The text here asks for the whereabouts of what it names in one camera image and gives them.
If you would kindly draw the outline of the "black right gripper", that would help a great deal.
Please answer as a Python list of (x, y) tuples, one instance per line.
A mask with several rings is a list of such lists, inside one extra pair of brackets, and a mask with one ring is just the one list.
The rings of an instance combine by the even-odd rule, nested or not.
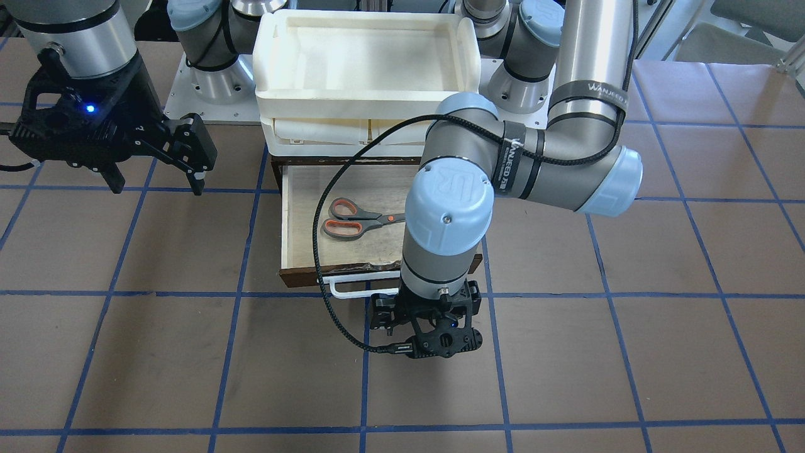
[(118, 162), (149, 155), (178, 167), (192, 192), (202, 195), (205, 172), (213, 170), (218, 149), (201, 115), (163, 116), (139, 53), (111, 74), (89, 79), (70, 77), (52, 48), (43, 49), (38, 60), (41, 67), (26, 87), (22, 114), (9, 133), (18, 149), (40, 161), (101, 171), (113, 193), (123, 192), (126, 184)]

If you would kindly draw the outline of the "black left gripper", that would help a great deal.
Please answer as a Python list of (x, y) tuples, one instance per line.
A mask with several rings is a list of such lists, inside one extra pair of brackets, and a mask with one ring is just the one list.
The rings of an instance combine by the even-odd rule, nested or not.
[(391, 354), (405, 354), (412, 359), (441, 356), (451, 358), (460, 352), (477, 350), (483, 344), (478, 330), (472, 327), (481, 297), (477, 281), (464, 281), (454, 295), (443, 290), (436, 300), (428, 300), (401, 286), (395, 296), (376, 293), (371, 296), (370, 328), (393, 328), (411, 322), (415, 335), (405, 342), (382, 347)]

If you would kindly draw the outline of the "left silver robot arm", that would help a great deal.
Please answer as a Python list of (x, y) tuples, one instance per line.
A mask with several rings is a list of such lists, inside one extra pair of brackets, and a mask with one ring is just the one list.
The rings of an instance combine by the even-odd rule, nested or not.
[(480, 347), (467, 276), (498, 195), (607, 217), (632, 204), (641, 157), (618, 138), (637, 34), (635, 1), (566, 3), (544, 130), (502, 120), (474, 92), (440, 103), (406, 196), (399, 292), (373, 298), (374, 328), (410, 322), (414, 335), (376, 352), (449, 358)]

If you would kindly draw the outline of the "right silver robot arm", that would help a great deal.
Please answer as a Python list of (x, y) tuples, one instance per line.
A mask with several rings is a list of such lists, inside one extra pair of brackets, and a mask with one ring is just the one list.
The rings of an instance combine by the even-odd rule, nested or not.
[(138, 41), (177, 42), (192, 86), (207, 103), (243, 98), (254, 83), (244, 55), (260, 20), (293, 1), (152, 1), (131, 25), (120, 1), (6, 1), (38, 59), (14, 123), (2, 133), (27, 155), (22, 172), (63, 162), (99, 174), (120, 193), (119, 164), (153, 157), (176, 167), (195, 195), (218, 159), (199, 113), (172, 120), (158, 100)]

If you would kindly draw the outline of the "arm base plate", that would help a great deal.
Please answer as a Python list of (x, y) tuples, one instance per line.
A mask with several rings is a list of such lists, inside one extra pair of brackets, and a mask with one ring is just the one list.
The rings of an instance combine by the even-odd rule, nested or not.
[(522, 123), (527, 127), (544, 129), (550, 118), (551, 94), (556, 74), (571, 74), (575, 64), (558, 60), (551, 72), (541, 81), (525, 81), (505, 68), (501, 59), (481, 60), (479, 92), (496, 104), (498, 123), (504, 120)]
[(218, 72), (190, 68), (183, 56), (165, 115), (178, 120), (189, 113), (201, 115), (207, 125), (259, 125), (251, 55), (239, 55), (230, 68)]

